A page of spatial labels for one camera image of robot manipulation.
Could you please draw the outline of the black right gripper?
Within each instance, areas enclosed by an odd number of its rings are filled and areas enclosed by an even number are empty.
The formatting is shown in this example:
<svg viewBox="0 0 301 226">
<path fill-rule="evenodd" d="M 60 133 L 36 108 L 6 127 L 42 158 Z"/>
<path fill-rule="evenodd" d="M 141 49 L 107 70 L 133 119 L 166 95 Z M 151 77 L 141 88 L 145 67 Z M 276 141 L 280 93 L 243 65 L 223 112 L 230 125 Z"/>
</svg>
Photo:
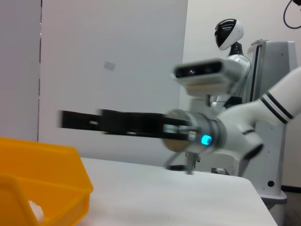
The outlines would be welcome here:
<svg viewBox="0 0 301 226">
<path fill-rule="evenodd" d="M 189 126 L 186 120 L 169 118 L 160 113 L 130 113 L 98 110 L 97 114 L 61 110 L 59 127 L 103 131 L 112 135 L 152 137 L 160 139 L 188 139 L 179 132 L 181 126 Z"/>
</svg>

